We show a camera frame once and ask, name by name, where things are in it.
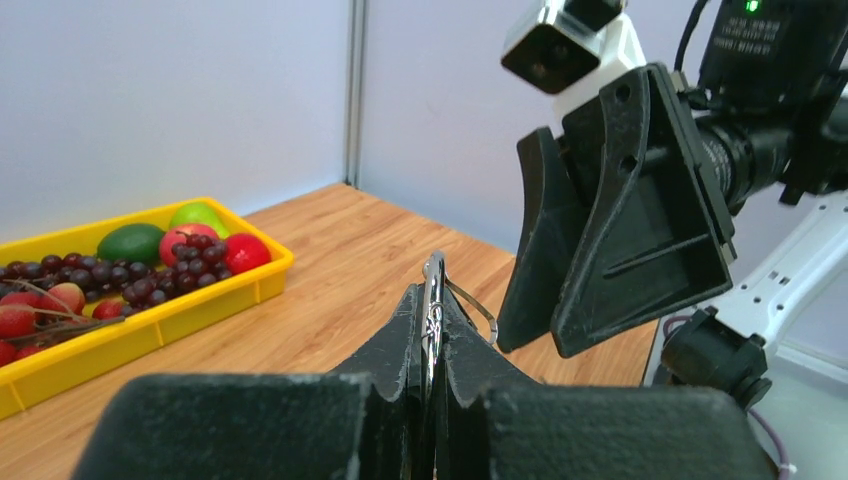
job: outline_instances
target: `red grape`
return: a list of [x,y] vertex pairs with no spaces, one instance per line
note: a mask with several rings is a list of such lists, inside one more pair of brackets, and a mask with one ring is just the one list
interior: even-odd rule
[[97,266],[97,259],[92,257],[91,255],[86,255],[79,260],[79,268],[84,268],[86,270],[91,270],[92,268]]
[[197,241],[194,242],[194,246],[201,252],[213,245],[215,245],[215,240],[213,240],[209,235],[201,235]]
[[68,281],[71,283],[76,283],[80,288],[85,288],[88,284],[91,283],[91,272],[88,270],[83,270],[78,268],[71,272],[71,275],[68,277]]
[[100,292],[100,290],[89,290],[85,292],[85,301],[88,303],[94,303],[100,300],[100,297],[102,296],[103,294]]
[[150,274],[150,267],[141,262],[133,262],[130,264],[129,271],[130,278],[140,280]]
[[28,280],[35,280],[44,276],[44,267],[38,262],[29,262],[24,264],[24,277]]
[[168,296],[162,290],[153,290],[147,297],[147,304],[151,307],[162,305],[168,301]]
[[69,253],[62,259],[62,263],[68,267],[77,268],[79,266],[80,259],[82,259],[82,255],[79,253]]
[[58,272],[62,265],[62,257],[59,255],[47,255],[41,259],[41,266],[50,273]]
[[56,274],[56,278],[60,282],[67,282],[68,280],[71,279],[71,273],[73,273],[73,272],[74,272],[74,267],[70,267],[70,266],[66,265],[66,266],[59,269],[59,272]]
[[188,271],[192,275],[199,277],[209,270],[209,266],[199,258],[195,258],[188,264]]
[[108,282],[112,278],[112,268],[105,263],[98,263],[91,269],[91,276],[97,283]]
[[174,280],[171,278],[163,278],[159,280],[159,283],[156,284],[156,288],[158,290],[162,290],[165,292],[168,297],[173,298],[177,294],[177,284],[174,283]]
[[24,262],[11,262],[7,268],[12,271],[16,278],[26,275],[26,264]]
[[135,294],[135,289],[132,286],[125,288],[121,296],[124,298],[124,301],[126,301],[130,305],[136,305],[140,300],[138,298],[138,295]]
[[198,288],[208,287],[209,285],[212,285],[213,283],[215,283],[217,281],[218,281],[218,279],[215,277],[215,275],[213,275],[211,273],[204,273],[203,275],[200,276],[200,278],[197,279],[197,287]]
[[59,284],[59,281],[53,275],[48,275],[47,277],[44,278],[44,280],[41,280],[40,282],[38,282],[38,286],[43,290],[50,290],[51,288],[55,287],[58,284]]
[[203,253],[201,254],[201,258],[203,258],[203,261],[210,265],[214,265],[220,262],[223,256],[223,251],[214,245],[211,247],[207,247],[205,250],[203,250]]
[[151,292],[156,288],[156,284],[153,280],[149,278],[142,278],[140,280],[136,280],[133,283],[133,291],[139,299],[145,298],[150,295]]
[[183,251],[182,258],[180,260],[192,261],[195,258],[200,257],[200,250],[195,247],[189,247]]
[[130,272],[124,267],[112,267],[110,281],[116,285],[120,285],[130,279]]
[[196,285],[197,280],[190,273],[181,273],[180,276],[177,277],[177,286],[182,292],[188,293],[194,290]]

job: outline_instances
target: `strawberry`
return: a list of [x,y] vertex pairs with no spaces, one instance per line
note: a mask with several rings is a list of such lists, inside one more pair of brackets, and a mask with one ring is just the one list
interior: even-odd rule
[[20,360],[22,358],[26,358],[30,355],[35,355],[36,353],[44,350],[44,347],[38,347],[35,345],[30,345],[28,347],[24,347],[18,350],[18,353],[15,355],[15,360]]
[[18,349],[14,345],[0,340],[0,367],[14,362],[16,353]]

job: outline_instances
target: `grape stem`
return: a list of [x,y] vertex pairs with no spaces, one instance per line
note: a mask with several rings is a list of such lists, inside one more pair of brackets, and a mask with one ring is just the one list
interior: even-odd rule
[[29,288],[29,289],[35,290],[36,292],[39,292],[39,293],[41,293],[42,295],[45,295],[45,296],[47,296],[47,297],[50,297],[50,298],[52,298],[53,300],[55,300],[55,301],[56,301],[56,303],[58,303],[59,305],[61,305],[61,306],[62,306],[62,308],[64,308],[64,309],[65,309],[68,313],[70,313],[70,314],[73,314],[73,313],[74,313],[74,311],[71,309],[71,307],[70,307],[67,303],[65,303],[65,302],[64,302],[61,298],[57,297],[56,295],[53,295],[52,293],[48,292],[47,290],[44,290],[44,289],[43,289],[43,288],[41,288],[41,287],[38,287],[38,286],[36,286],[36,285],[33,285],[33,284],[29,283],[29,282],[25,282],[25,281],[23,281],[23,280],[6,280],[6,281],[7,281],[7,282],[9,282],[9,283],[14,283],[14,284],[20,285],[20,286],[22,286],[22,287],[24,287],[24,288]]
[[3,339],[4,342],[10,343],[15,348],[21,348],[22,346],[36,344],[36,345],[55,345],[64,340],[69,340],[71,338],[77,337],[84,333],[88,333],[98,328],[106,327],[108,325],[114,325],[116,323],[121,323],[126,318],[124,317],[114,317],[108,320],[95,320],[93,322],[87,322],[83,325],[64,325],[55,328],[51,328],[50,330],[33,333],[30,335],[23,335],[20,337],[12,337]]

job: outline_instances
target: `peach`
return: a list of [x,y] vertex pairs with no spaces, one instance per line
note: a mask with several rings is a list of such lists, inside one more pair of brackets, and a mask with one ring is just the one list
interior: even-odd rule
[[75,283],[65,282],[47,290],[48,295],[41,297],[38,308],[54,312],[68,313],[68,309],[76,315],[82,314],[85,308],[85,294]]
[[162,241],[159,242],[159,258],[162,259],[162,263],[164,263],[165,266],[173,267],[174,264],[177,263],[177,256],[174,255],[173,252],[174,245],[178,243],[186,243],[186,236],[191,235],[192,233],[197,235],[206,235],[211,237],[213,240],[220,240],[221,238],[218,236],[218,232],[216,232],[214,228],[202,223],[189,223],[170,229],[168,230],[168,233],[162,237]]

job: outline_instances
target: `cable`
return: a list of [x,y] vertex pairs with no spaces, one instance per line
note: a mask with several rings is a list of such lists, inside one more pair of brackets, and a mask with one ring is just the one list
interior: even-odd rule
[[677,324],[682,325],[682,324],[688,322],[690,318],[692,318],[692,317],[690,317],[688,315],[685,315],[685,316],[680,315],[680,316],[669,318],[668,320],[663,322],[663,336],[668,337],[669,335],[672,334],[672,332],[674,332],[674,330],[677,329]]
[[777,476],[778,480],[788,480],[789,476],[795,473],[797,470],[795,465],[792,465],[789,462],[789,453],[786,451],[786,446],[783,444],[783,440],[780,439],[780,436],[777,432],[772,428],[772,426],[763,418],[762,415],[757,413],[755,410],[750,409],[748,413],[763,427],[766,434],[771,438],[771,441],[774,443],[775,448],[777,449],[777,461],[780,464],[777,468],[780,470],[780,473]]
[[692,7],[692,13],[689,14],[689,20],[686,22],[686,28],[683,29],[683,36],[680,37],[680,45],[677,47],[677,56],[674,57],[674,71],[683,71],[683,57],[686,56],[686,48],[689,47],[689,40],[692,39],[692,33],[695,32],[695,27],[698,26],[698,20],[701,19],[701,13],[707,6],[710,0],[697,0],[695,6]]

